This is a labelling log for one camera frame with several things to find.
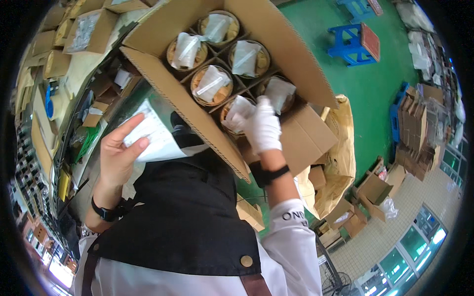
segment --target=brown leather strap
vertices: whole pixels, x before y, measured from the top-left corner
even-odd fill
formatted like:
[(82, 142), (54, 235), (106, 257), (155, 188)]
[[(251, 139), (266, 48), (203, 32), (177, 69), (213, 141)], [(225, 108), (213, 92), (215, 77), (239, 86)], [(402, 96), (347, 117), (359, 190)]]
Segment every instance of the brown leather strap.
[(259, 273), (251, 276), (241, 276), (240, 280), (242, 281), (248, 296), (272, 296), (262, 274)]
[(95, 267), (99, 257), (89, 253), (86, 264), (84, 265), (84, 275), (82, 276), (82, 291), (81, 296), (92, 296), (91, 284), (95, 275)]

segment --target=person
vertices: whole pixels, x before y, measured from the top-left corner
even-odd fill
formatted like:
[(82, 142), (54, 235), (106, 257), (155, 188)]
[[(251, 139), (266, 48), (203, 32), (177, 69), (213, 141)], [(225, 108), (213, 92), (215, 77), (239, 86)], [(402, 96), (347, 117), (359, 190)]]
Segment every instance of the person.
[(315, 233), (282, 153), (280, 122), (268, 98), (258, 101), (244, 129), (272, 176), (265, 187), (268, 234), (260, 240), (239, 219), (234, 175), (211, 149), (148, 162), (134, 183), (133, 207), (120, 220), (108, 216), (149, 144), (147, 138), (129, 148), (122, 143), (144, 119), (138, 114), (101, 141), (100, 176), (79, 241), (76, 296), (322, 295)]

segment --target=white shirt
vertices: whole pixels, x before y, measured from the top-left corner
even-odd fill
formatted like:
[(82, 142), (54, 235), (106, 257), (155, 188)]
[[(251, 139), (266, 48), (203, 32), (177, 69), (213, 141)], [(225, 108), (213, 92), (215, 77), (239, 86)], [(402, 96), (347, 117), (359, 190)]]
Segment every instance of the white shirt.
[[(96, 233), (88, 231), (79, 240), (81, 260), (73, 283), (77, 296), (81, 295), (87, 250), (96, 238)], [(275, 206), (270, 212), (270, 232), (261, 242), (257, 235), (257, 243), (262, 276), (272, 296), (322, 296), (315, 233), (308, 228), (301, 200)], [(104, 258), (97, 263), (91, 289), (94, 296), (247, 295), (239, 277), (187, 275)]]

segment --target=hand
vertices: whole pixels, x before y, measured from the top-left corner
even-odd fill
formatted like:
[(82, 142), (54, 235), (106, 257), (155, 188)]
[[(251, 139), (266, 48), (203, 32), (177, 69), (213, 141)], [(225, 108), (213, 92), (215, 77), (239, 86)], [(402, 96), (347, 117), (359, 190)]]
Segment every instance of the hand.
[(148, 147), (148, 138), (140, 138), (130, 147), (123, 139), (145, 119), (137, 114), (105, 136), (100, 143), (100, 180), (109, 188), (124, 185), (133, 171), (133, 162)]
[(247, 136), (254, 154), (269, 150), (282, 150), (280, 120), (275, 116), (267, 96), (259, 96), (255, 113), (245, 124)]

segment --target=white glove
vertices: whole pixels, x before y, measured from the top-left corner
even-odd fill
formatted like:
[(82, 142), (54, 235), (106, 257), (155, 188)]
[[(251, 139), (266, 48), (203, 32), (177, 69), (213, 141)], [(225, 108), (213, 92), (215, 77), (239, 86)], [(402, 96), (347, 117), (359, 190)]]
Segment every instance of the white glove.
[(280, 120), (275, 116), (267, 96), (259, 96), (254, 115), (246, 121), (245, 135), (254, 154), (268, 150), (282, 150)]

